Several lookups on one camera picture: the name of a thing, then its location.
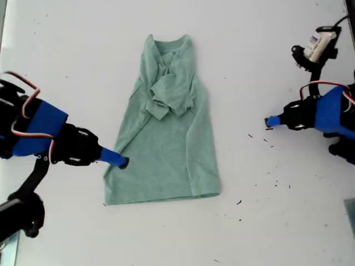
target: white tabletop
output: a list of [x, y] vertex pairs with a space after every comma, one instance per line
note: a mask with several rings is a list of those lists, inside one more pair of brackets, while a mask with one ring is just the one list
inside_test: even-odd
[[[344, 10], [334, 0], [9, 0], [1, 70], [26, 75], [42, 88], [39, 98], [109, 148], [145, 38], [191, 35], [222, 182], [214, 198], [105, 207], [105, 163], [57, 164], [37, 189], [44, 228], [36, 239], [22, 234], [17, 265], [355, 265], [343, 206], [355, 197], [355, 167], [330, 155], [333, 140], [320, 132], [265, 131], [263, 122], [297, 100], [310, 78], [291, 47]], [[338, 59], [322, 77], [349, 84], [355, 53], [342, 26]], [[1, 161], [2, 199], [33, 164]]]

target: cable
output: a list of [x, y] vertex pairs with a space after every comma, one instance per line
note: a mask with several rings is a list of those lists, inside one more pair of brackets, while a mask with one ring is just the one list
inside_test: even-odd
[[345, 97], [346, 99], [349, 100], [349, 107], [348, 107], [345, 111], [343, 111], [343, 112], [348, 112], [348, 111], [350, 111], [350, 109], [351, 109], [351, 101], [350, 101], [350, 99], [347, 97], [347, 94], [345, 93], [345, 91], [343, 91], [343, 95], [344, 95], [344, 97]]
[[354, 98], [352, 98], [352, 97], [351, 97], [349, 94], [347, 94], [345, 91], [343, 91], [343, 95], [344, 95], [344, 97], [345, 97], [346, 99], [349, 100], [350, 103], [352, 103], [353, 105], [355, 105], [355, 99], [354, 99]]
[[37, 97], [37, 95], [40, 93], [40, 89], [36, 85], [34, 85], [32, 82], [30, 82], [28, 79], [25, 79], [24, 77], [22, 77], [21, 75], [15, 73], [13, 71], [6, 71], [6, 72], [4, 72], [4, 74], [9, 74], [11, 76], [14, 76], [15, 78], [21, 80], [26, 85], [30, 86], [32, 89], [35, 90], [34, 93], [29, 98], [27, 98], [27, 100], [24, 102], [24, 104], [22, 105], [22, 108], [21, 108], [21, 116], [24, 118], [29, 118], [25, 114], [25, 108], [34, 98]]
[[26, 109], [26, 106], [34, 99], [37, 97], [37, 95], [40, 93], [40, 89], [37, 88], [34, 93], [27, 98], [27, 100], [23, 103], [22, 107], [21, 107], [21, 116], [24, 118], [29, 118], [27, 115], [25, 115], [24, 111]]
[[338, 85], [338, 86], [343, 86], [345, 88], [347, 88], [348, 90], [350, 90], [350, 88], [348, 87], [348, 85], [344, 85], [342, 83], [338, 83], [338, 82], [332, 82], [332, 81], [323, 81], [323, 80], [316, 80], [316, 81], [311, 81], [309, 82], [307, 85], [303, 86], [300, 88], [300, 97], [301, 100], [303, 101], [304, 97], [303, 97], [303, 89], [305, 87], [308, 87], [311, 84], [329, 84], [329, 85]]
[[53, 162], [52, 162], [53, 147], [54, 147], [54, 140], [52, 139], [52, 140], [50, 141], [49, 151], [48, 151], [48, 158], [49, 158], [49, 162], [50, 162], [50, 163], [53, 163]]
[[15, 120], [11, 125], [11, 132], [16, 136], [19, 136], [19, 137], [47, 137], [50, 139], [54, 138], [52, 135], [46, 134], [46, 133], [26, 133], [26, 132], [17, 131], [15, 129], [16, 122], [17, 122], [17, 120]]
[[[24, 118], [29, 118], [25, 115], [25, 108], [26, 106], [34, 99], [37, 97], [37, 95], [40, 93], [40, 88], [38, 88], [37, 86], [35, 86], [33, 83], [31, 83], [29, 80], [25, 79], [24, 77], [22, 77], [21, 75], [12, 72], [12, 71], [6, 71], [4, 72], [4, 74], [9, 74], [14, 76], [15, 78], [21, 80], [22, 82], [24, 82], [25, 84], [27, 84], [28, 86], [30, 86], [32, 89], [34, 89], [34, 93], [28, 97], [26, 99], [26, 101], [23, 103], [22, 108], [21, 108], [21, 116]], [[15, 130], [15, 124], [16, 124], [17, 120], [15, 120], [12, 125], [11, 125], [11, 132], [19, 137], [47, 137], [52, 139], [50, 141], [50, 145], [49, 145], [49, 151], [48, 151], [48, 158], [49, 158], [49, 162], [52, 163], [52, 153], [53, 153], [53, 147], [54, 147], [54, 137], [51, 134], [46, 134], [46, 133], [26, 133], [26, 132], [20, 132]]]
[[37, 86], [34, 85], [33, 83], [31, 83], [29, 80], [25, 79], [24, 77], [22, 77], [21, 75], [13, 72], [13, 71], [5, 71], [3, 74], [9, 74], [11, 76], [14, 76], [15, 78], [21, 80], [22, 82], [24, 82], [25, 84], [27, 84], [28, 86], [30, 86], [32, 89], [37, 89]]
[[[329, 85], [338, 85], [338, 86], [342, 86], [344, 88], [346, 88], [349, 93], [350, 93], [350, 88], [348, 85], [344, 85], [342, 83], [338, 83], [338, 82], [333, 82], [333, 81], [323, 81], [323, 80], [316, 80], [316, 81], [312, 81], [312, 82], [309, 82], [307, 85], [303, 86], [300, 88], [300, 97], [301, 97], [301, 100], [303, 101], [303, 89], [311, 84], [329, 84]], [[343, 96], [349, 100], [349, 107], [344, 111], [344, 112], [348, 112], [350, 109], [351, 109], [351, 104], [355, 105], [355, 99], [351, 97], [351, 93], [350, 95], [347, 94], [345, 92], [345, 90], [343, 91]]]
[[349, 18], [349, 15], [346, 15], [344, 17], [342, 17], [341, 19], [339, 19], [333, 26], [333, 28], [337, 27], [340, 23], [342, 23], [345, 19]]

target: green t-shirt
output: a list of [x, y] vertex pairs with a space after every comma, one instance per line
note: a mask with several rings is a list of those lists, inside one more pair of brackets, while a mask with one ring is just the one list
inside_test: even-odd
[[124, 170], [108, 167], [107, 204], [220, 193], [207, 92], [188, 35], [173, 42], [148, 36], [115, 151], [130, 162]]

